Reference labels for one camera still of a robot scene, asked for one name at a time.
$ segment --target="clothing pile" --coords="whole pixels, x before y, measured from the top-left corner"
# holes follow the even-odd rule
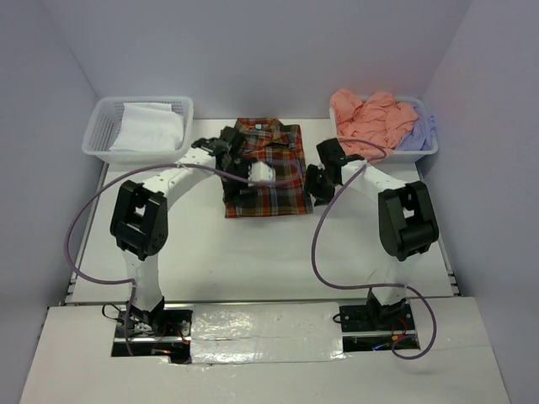
[[[394,150],[430,150],[436,135],[434,118],[422,105],[398,103],[390,93],[374,93],[365,102],[347,89],[330,99],[337,123],[338,138],[347,155],[379,157],[380,152],[367,144],[381,146],[389,156]]]
[[[279,187],[246,190],[239,203],[225,201],[225,217],[311,213],[311,197],[304,188],[307,168],[300,126],[283,125],[271,118],[241,118],[234,128],[245,136],[244,157],[252,157],[271,166],[275,170],[275,181],[294,180]]]
[[[112,152],[174,152],[184,139],[184,117],[170,104],[124,103]]]

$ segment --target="white table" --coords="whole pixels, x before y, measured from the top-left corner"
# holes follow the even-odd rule
[[[509,404],[475,300],[431,299],[439,334],[422,359],[388,351],[302,364],[176,365],[111,358],[115,323],[98,306],[51,308],[21,403]],[[419,343],[430,317],[412,302]]]
[[[218,136],[234,120],[196,120],[195,137]],[[283,120],[302,127],[308,163],[318,163],[315,146],[331,136],[329,120]],[[379,164],[397,178],[419,179],[414,164]],[[105,182],[125,172],[110,167]],[[141,181],[151,176],[135,176]],[[81,269],[101,279],[124,279],[120,249],[109,234],[118,186],[103,194],[93,216]],[[323,207],[311,215],[225,219],[218,177],[197,185],[169,212],[169,237],[160,252],[160,284],[167,301],[317,300],[366,297],[365,290],[332,290],[312,273],[312,234]],[[364,284],[389,257],[378,238],[377,208],[354,190],[334,206],[318,241],[318,267],[337,284]],[[446,265],[435,243],[422,257],[411,285],[426,296],[452,296]],[[78,279],[72,303],[123,301],[127,286],[103,286]]]

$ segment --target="wire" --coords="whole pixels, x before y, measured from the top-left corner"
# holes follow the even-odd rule
[[[150,349],[154,349],[163,340],[163,338],[165,338],[165,335],[167,335],[167,326],[165,326],[165,328],[163,329],[163,334],[161,334],[161,337],[158,339],[156,343],[152,345]]]
[[[382,153],[381,157],[378,158],[371,158],[367,160],[367,162],[372,162],[374,160],[382,160],[383,158],[387,157],[386,151],[374,143],[371,143],[369,141],[364,141],[362,139],[339,139],[339,141],[346,142],[346,141],[358,141],[360,143],[365,143],[368,146],[375,147],[377,150],[379,150]],[[339,199],[340,195],[343,194],[343,192],[355,181],[356,178],[358,178],[365,170],[366,170],[366,164],[361,167],[354,175],[350,177],[348,181],[346,181],[343,186],[335,193],[335,196],[329,201],[329,204],[324,209],[322,215],[320,216],[320,220],[318,221],[317,228],[314,231],[314,235],[312,237],[312,244],[311,244],[311,265],[312,265],[312,271],[314,272],[315,276],[318,278],[320,282],[325,284],[326,286],[337,289],[337,290],[361,290],[361,289],[371,289],[371,288],[406,288],[408,290],[411,290],[416,296],[419,297],[419,299],[423,302],[425,307],[427,308],[427,311],[430,314],[430,318],[432,320],[432,336],[430,337],[430,341],[425,347],[425,349],[415,355],[412,356],[404,356],[401,355],[399,352],[397,352],[396,347],[397,345],[406,339],[412,339],[415,338],[414,335],[406,335],[402,338],[397,339],[394,341],[391,345],[391,350],[395,356],[397,356],[400,359],[419,359],[424,357],[433,347],[436,340],[436,335],[438,333],[438,324],[436,322],[436,316],[435,313],[432,310],[432,307],[430,306],[429,302],[424,298],[423,295],[419,293],[418,290],[416,290],[414,287],[407,285],[407,284],[357,284],[357,285],[340,285],[340,284],[332,284],[331,282],[328,282],[321,274],[320,271],[318,271],[317,266],[317,243],[318,243],[318,236],[320,235],[320,231],[322,230],[322,225],[324,221],[326,220],[326,217],[328,217],[328,213],[331,210],[331,208],[335,205],[335,202]]]
[[[182,330],[178,328],[178,335],[180,338],[182,338],[182,343],[185,345],[189,345],[189,341],[185,339],[184,334],[182,333]]]
[[[238,177],[236,175],[232,175],[229,173],[225,173],[222,170],[219,170],[217,168],[213,167],[206,167],[201,166],[200,164],[193,164],[193,163],[185,163],[185,164],[177,164],[177,163],[163,163],[163,164],[153,164],[151,166],[141,167],[137,168],[133,171],[129,171],[128,173],[120,175],[118,178],[113,179],[106,185],[104,185],[101,189],[99,189],[89,200],[86,202],[86,204],[73,216],[73,219],[71,223],[69,224],[69,227],[66,231],[66,237],[64,239],[64,257],[66,258],[67,265],[69,266],[70,270],[73,271],[77,276],[81,277],[84,280],[87,280],[88,282],[93,282],[95,284],[131,284],[131,293],[129,296],[129,300],[127,301],[127,306],[125,308],[125,314],[123,318],[124,322],[124,338],[125,338],[125,347],[127,348],[127,352],[130,356],[133,356],[133,353],[131,351],[131,347],[129,345],[129,331],[128,331],[128,322],[129,322],[129,313],[131,312],[131,307],[133,305],[133,302],[135,301],[136,296],[136,281],[133,278],[128,279],[117,279],[117,280],[107,280],[107,279],[98,279],[94,278],[90,275],[85,274],[83,271],[81,271],[75,262],[73,261],[73,258],[70,253],[70,241],[71,236],[73,233],[73,230],[75,228],[75,225],[80,220],[81,216],[83,215],[84,211],[107,189],[115,185],[116,183],[123,181],[126,178],[129,178],[132,175],[138,174],[138,173],[144,173],[146,171],[156,170],[156,169],[164,169],[164,168],[177,168],[177,167],[187,167],[187,168],[199,168],[202,170],[210,171],[212,173],[215,173],[219,175],[220,177],[226,177],[230,179],[234,179],[236,181],[239,181],[240,183],[250,183],[252,185],[262,185],[262,186],[270,186],[270,187],[276,187],[280,185],[284,185],[286,183],[291,183],[298,179],[300,176],[297,175],[293,178],[289,178],[285,181],[278,181],[275,183],[271,182],[262,182],[262,181],[249,181],[248,179]]]
[[[372,350],[377,351],[378,349],[386,347],[387,345],[389,345],[389,343],[381,343],[380,345],[376,345]]]
[[[118,311],[118,317],[107,316],[107,314],[104,312],[104,309],[107,306],[111,306],[111,307],[115,308]],[[119,322],[119,323],[123,324],[123,319],[120,318],[120,313],[121,313],[121,309],[117,305],[113,305],[112,303],[106,303],[101,307],[101,314],[103,315],[103,317],[108,318],[110,320],[114,320],[115,322]]]
[[[404,332],[402,335],[406,335],[406,332],[408,331],[408,324],[401,317],[397,317],[397,320],[404,325]]]

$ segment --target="plaid shirt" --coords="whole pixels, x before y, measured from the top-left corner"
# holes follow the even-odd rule
[[[283,125],[276,119],[240,118],[234,126],[246,138],[243,155],[265,162],[275,170],[275,180],[283,181],[301,176],[289,184],[278,187],[260,187],[241,205],[225,203],[225,217],[260,217],[304,215],[312,212],[311,197],[305,192],[305,155],[302,131],[299,125]]]

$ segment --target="crumpled clothing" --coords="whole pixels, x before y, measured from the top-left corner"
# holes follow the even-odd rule
[[[419,117],[412,105],[397,103],[390,93],[374,93],[363,104],[361,98],[343,88],[331,97],[330,104],[335,111],[337,137],[344,152],[359,154],[365,159],[379,158],[381,152],[354,139],[380,146],[389,156]]]
[[[415,105],[414,109],[419,119],[412,131],[403,137],[396,150],[432,150],[432,139],[436,137],[435,117],[423,105]]]

